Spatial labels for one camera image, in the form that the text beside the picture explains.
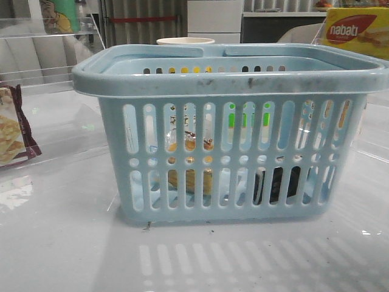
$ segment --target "cracker package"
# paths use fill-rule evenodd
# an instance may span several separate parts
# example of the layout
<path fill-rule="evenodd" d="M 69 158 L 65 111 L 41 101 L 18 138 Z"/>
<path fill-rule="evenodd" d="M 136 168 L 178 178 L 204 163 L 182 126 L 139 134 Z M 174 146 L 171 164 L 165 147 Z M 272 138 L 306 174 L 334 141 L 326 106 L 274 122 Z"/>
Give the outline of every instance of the cracker package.
<path fill-rule="evenodd" d="M 41 154 L 22 111 L 21 88 L 0 87 L 0 167 Z"/>
<path fill-rule="evenodd" d="M 389 8 L 329 9 L 322 43 L 389 60 Z"/>

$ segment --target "white countertop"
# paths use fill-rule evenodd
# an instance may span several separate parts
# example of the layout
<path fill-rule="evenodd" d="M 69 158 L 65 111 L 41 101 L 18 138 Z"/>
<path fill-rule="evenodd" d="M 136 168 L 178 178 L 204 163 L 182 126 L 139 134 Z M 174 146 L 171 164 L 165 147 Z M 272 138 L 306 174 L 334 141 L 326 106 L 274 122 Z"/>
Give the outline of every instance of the white countertop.
<path fill-rule="evenodd" d="M 368 105 L 321 217 L 150 228 L 122 215 L 96 99 L 31 96 L 24 110 L 43 155 L 0 170 L 1 291 L 389 291 L 383 105 Z"/>

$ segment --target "basket slot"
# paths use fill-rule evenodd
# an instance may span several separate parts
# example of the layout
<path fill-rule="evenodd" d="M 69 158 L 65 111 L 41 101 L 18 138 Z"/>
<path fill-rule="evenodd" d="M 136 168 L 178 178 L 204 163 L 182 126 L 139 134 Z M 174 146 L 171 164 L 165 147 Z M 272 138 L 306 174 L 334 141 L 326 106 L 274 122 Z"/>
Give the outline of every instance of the basket slot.
<path fill-rule="evenodd" d="M 331 124 L 332 112 L 334 111 L 334 102 L 327 100 L 323 103 L 320 111 L 320 119 L 317 124 L 316 137 L 314 142 L 314 149 L 320 150 L 323 148 L 327 139 L 329 126 Z"/>
<path fill-rule="evenodd" d="M 303 103 L 300 116 L 300 126 L 297 131 L 296 149 L 304 149 L 311 132 L 312 115 L 314 113 L 315 103 L 307 100 Z"/>
<path fill-rule="evenodd" d="M 235 114 L 236 107 L 234 103 L 225 103 L 222 114 L 222 136 L 221 148 L 223 151 L 230 151 L 232 149 L 232 142 L 234 137 Z"/>
<path fill-rule="evenodd" d="M 325 180 L 325 175 L 326 175 L 326 167 L 317 167 L 317 168 L 318 168 L 318 173 L 317 173 L 315 188 L 311 200 L 311 204 L 315 206 L 318 205 L 318 202 L 322 197 L 322 187 L 323 187 L 322 182 Z"/>
<path fill-rule="evenodd" d="M 201 124 L 198 123 L 198 130 L 202 131 L 202 139 L 203 141 L 215 141 L 215 117 L 216 117 L 216 107 L 214 103 L 206 103 L 203 108 L 203 120 L 202 127 Z"/>
<path fill-rule="evenodd" d="M 289 184 L 287 187 L 287 198 L 286 204 L 293 205 L 296 203 L 297 195 L 298 195 L 298 187 L 300 184 L 300 173 L 301 168 L 299 166 L 295 166 L 291 169 L 291 175 L 289 177 Z"/>
<path fill-rule="evenodd" d="M 146 151 L 154 153 L 158 148 L 157 143 L 157 123 L 156 123 L 156 107 L 152 104 L 147 104 L 143 107 L 143 116 L 145 123 Z"/>
<path fill-rule="evenodd" d="M 240 103 L 234 104 L 235 106 L 235 121 L 233 124 L 232 134 L 232 149 L 239 149 L 242 141 L 242 128 L 243 128 L 243 105 Z"/>
<path fill-rule="evenodd" d="M 321 103 L 314 103 L 311 101 L 310 101 L 310 105 L 308 105 L 308 107 L 309 106 L 311 107 L 311 110 L 308 110 L 309 113 L 308 119 L 309 119 L 310 127 L 309 127 L 309 132 L 305 143 L 305 148 L 307 149 L 307 151 L 314 149 L 315 138 L 316 138 L 316 133 L 314 129 L 316 130 L 319 124 L 319 120 L 320 120 L 319 108 L 321 105 L 322 105 Z"/>
<path fill-rule="evenodd" d="M 267 150 L 272 135 L 275 105 L 274 102 L 265 102 L 262 109 L 259 149 Z"/>
<path fill-rule="evenodd" d="M 282 106 L 281 126 L 278 134 L 278 148 L 285 149 L 289 143 L 294 118 L 294 102 L 288 100 Z"/>
<path fill-rule="evenodd" d="M 219 174 L 219 205 L 225 207 L 229 203 L 228 193 L 231 190 L 231 170 L 223 168 Z"/>
<path fill-rule="evenodd" d="M 177 142 L 176 135 L 173 130 L 176 128 L 176 106 L 172 103 L 167 103 L 164 105 L 164 129 L 165 136 L 163 137 L 163 141 L 166 140 L 165 149 L 167 151 L 173 151 L 170 145 Z"/>
<path fill-rule="evenodd" d="M 344 108 L 345 101 L 342 101 L 340 99 L 334 99 L 333 100 L 333 110 L 332 110 L 332 116 L 331 119 L 329 120 L 329 129 L 327 133 L 327 139 L 324 141 L 323 148 L 332 148 L 332 142 L 333 138 L 335 137 L 335 134 L 337 132 L 337 127 L 339 124 L 339 120 L 342 116 L 342 111 Z"/>
<path fill-rule="evenodd" d="M 127 151 L 128 153 L 134 154 L 139 151 L 135 107 L 133 105 L 125 105 L 123 107 L 123 116 L 126 129 Z"/>
<path fill-rule="evenodd" d="M 343 145 L 345 136 L 347 134 L 348 124 L 349 124 L 352 110 L 353 110 L 353 103 L 350 100 L 346 100 L 345 102 L 343 102 L 342 111 L 337 120 L 335 134 L 332 139 L 332 146 L 334 148 L 338 148 L 341 145 Z"/>
<path fill-rule="evenodd" d="M 312 166 L 309 168 L 307 175 L 306 175 L 306 181 L 304 185 L 304 197 L 303 197 L 303 204 L 310 204 L 312 201 L 312 198 L 315 194 L 315 189 L 317 185 L 317 177 L 318 177 L 318 167 Z"/>
<path fill-rule="evenodd" d="M 239 178 L 239 170 L 237 169 L 230 170 L 230 187 L 226 198 L 229 208 L 235 208 L 236 202 L 239 199 L 239 194 L 237 194 L 238 183 L 239 183 L 238 178 Z"/>
<path fill-rule="evenodd" d="M 130 192 L 133 199 L 133 207 L 136 211 L 143 211 L 145 202 L 143 197 L 142 174 L 138 170 L 129 173 Z"/>
<path fill-rule="evenodd" d="M 241 129 L 241 143 L 240 150 L 247 151 L 251 147 L 253 126 L 255 120 L 255 104 L 253 102 L 246 102 L 243 106 L 243 122 Z"/>
<path fill-rule="evenodd" d="M 322 191 L 320 194 L 320 198 L 318 200 L 319 204 L 324 204 L 328 201 L 329 198 L 329 192 L 332 188 L 332 183 L 334 180 L 334 175 L 336 172 L 336 167 L 334 165 L 327 166 L 325 168 L 325 174 L 323 177 L 323 184 L 322 184 Z"/>

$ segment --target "shelf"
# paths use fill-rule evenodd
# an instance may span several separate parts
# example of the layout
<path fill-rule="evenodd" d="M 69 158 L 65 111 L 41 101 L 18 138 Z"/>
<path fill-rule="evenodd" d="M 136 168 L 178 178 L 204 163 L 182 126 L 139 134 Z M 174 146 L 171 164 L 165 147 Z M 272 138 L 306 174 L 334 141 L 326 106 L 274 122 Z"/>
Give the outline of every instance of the shelf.
<path fill-rule="evenodd" d="M 244 12 L 243 17 L 326 17 L 325 12 Z"/>
<path fill-rule="evenodd" d="M 77 18 L 72 33 L 47 33 L 43 21 L 0 19 L 0 86 L 21 85 L 28 95 L 70 90 L 72 67 L 105 48 L 91 17 Z"/>

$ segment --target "plastic basket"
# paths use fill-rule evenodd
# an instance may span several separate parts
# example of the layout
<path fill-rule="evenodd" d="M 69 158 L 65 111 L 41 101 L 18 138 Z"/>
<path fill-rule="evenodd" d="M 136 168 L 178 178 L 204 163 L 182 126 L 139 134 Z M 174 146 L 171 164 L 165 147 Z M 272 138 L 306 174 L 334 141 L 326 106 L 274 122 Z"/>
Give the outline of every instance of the plastic basket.
<path fill-rule="evenodd" d="M 366 94 L 389 88 L 386 61 L 303 44 L 124 45 L 73 75 L 140 221 L 324 212 Z"/>

